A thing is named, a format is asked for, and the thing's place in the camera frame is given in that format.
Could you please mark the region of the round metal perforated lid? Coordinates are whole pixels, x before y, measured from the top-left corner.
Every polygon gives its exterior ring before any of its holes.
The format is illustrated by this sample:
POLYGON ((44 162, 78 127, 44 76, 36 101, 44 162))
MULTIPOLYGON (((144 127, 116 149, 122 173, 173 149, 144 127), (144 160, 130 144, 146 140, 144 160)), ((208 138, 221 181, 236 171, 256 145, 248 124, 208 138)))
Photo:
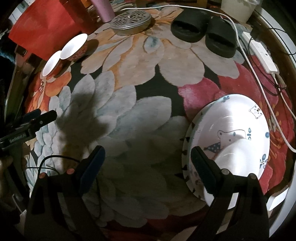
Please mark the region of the round metal perforated lid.
POLYGON ((127 10, 110 22, 110 28, 119 36, 130 36, 148 28, 151 14, 142 10, 127 10))

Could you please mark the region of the white plastic bucket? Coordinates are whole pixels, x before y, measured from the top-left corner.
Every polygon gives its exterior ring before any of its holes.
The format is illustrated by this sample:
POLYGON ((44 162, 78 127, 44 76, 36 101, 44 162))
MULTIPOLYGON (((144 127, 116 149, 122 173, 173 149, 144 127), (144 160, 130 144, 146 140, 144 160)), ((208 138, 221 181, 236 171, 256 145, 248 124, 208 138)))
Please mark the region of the white plastic bucket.
POLYGON ((261 0, 222 0, 221 10, 235 20, 246 23, 261 0))

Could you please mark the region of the red bowl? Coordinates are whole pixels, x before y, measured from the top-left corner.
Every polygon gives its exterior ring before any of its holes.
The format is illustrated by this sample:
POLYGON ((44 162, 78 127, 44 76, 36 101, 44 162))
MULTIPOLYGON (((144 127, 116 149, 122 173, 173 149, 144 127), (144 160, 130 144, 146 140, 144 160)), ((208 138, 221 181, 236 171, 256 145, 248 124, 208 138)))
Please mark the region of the red bowl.
POLYGON ((61 59, 61 53, 62 51, 59 50, 48 59, 42 70, 43 77, 51 78, 58 75, 65 67, 65 65, 68 64, 67 59, 61 59))
POLYGON ((60 59, 75 62, 87 51, 86 33, 79 34, 72 38, 61 50, 60 59))

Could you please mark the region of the red bag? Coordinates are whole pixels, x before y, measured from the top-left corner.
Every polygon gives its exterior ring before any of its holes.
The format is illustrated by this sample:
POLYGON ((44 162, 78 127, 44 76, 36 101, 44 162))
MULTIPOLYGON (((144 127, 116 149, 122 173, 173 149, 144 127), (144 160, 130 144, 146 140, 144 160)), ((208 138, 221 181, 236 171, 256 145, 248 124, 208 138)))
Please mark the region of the red bag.
POLYGON ((82 1, 35 1, 13 25, 9 38, 48 60, 79 33, 97 29, 82 1))

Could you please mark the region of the large leaf pattern plate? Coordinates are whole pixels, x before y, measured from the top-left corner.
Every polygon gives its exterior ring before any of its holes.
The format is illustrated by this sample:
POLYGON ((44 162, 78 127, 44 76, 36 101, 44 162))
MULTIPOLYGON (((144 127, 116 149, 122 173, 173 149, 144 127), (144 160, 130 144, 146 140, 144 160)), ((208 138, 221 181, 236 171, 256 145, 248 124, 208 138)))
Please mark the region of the large leaf pattern plate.
POLYGON ((196 196, 199 200, 205 201, 204 198, 204 192, 203 192, 203 184, 199 178, 199 175, 197 174, 195 176, 194 171, 190 170, 190 148, 189 148, 189 142, 191 140, 191 134, 193 132, 193 129, 195 125, 198 125, 198 119, 214 104, 213 102, 210 102, 206 106, 204 106, 198 114, 193 118, 193 120, 190 122, 189 127, 186 131, 186 134, 184 136, 183 140, 183 147, 182 147, 182 172, 184 177, 184 182, 189 188, 190 192, 196 196))

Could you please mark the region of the medium bear lovable plate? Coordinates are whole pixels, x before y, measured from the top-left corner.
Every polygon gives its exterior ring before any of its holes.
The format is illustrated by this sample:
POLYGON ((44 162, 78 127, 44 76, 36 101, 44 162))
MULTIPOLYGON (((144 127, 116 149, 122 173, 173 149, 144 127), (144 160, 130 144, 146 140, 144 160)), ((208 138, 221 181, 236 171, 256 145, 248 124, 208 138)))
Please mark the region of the medium bear lovable plate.
POLYGON ((214 104, 198 119, 190 150, 199 146, 214 161, 218 154, 235 141, 244 138, 255 144, 260 178, 266 168, 270 137, 266 117, 259 105, 242 94, 229 94, 214 104))

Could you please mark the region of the white power strip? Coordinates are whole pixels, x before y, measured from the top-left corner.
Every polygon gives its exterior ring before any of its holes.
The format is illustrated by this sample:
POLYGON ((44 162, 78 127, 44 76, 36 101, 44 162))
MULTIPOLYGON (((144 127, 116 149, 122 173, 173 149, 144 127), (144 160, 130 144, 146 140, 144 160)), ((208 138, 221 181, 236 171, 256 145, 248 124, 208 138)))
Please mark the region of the white power strip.
POLYGON ((250 49, 254 52, 255 56, 259 59, 260 64, 263 66, 265 72, 268 74, 278 73, 277 66, 264 46, 260 42, 254 40, 248 32, 242 32, 242 37, 247 42, 250 49))

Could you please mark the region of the pink cylindrical cup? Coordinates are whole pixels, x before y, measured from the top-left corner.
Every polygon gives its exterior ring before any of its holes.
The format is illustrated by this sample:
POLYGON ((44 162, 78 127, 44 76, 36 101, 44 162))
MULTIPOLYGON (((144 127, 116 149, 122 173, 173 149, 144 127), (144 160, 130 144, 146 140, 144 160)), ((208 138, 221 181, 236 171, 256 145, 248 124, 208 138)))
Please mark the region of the pink cylindrical cup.
POLYGON ((100 19, 104 23, 108 23, 115 18, 114 10, 108 0, 91 0, 100 19))

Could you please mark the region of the white furniture edge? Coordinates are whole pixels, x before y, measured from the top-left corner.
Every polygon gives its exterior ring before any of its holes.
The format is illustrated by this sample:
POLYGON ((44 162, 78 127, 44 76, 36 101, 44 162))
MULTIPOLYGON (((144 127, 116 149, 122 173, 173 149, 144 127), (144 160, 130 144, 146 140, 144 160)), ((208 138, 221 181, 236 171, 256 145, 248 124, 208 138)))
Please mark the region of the white furniture edge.
POLYGON ((284 189, 280 190, 279 192, 274 193, 271 195, 267 201, 266 207, 268 211, 272 211, 278 205, 281 204, 286 198, 286 195, 289 190, 289 186, 286 186, 284 189))

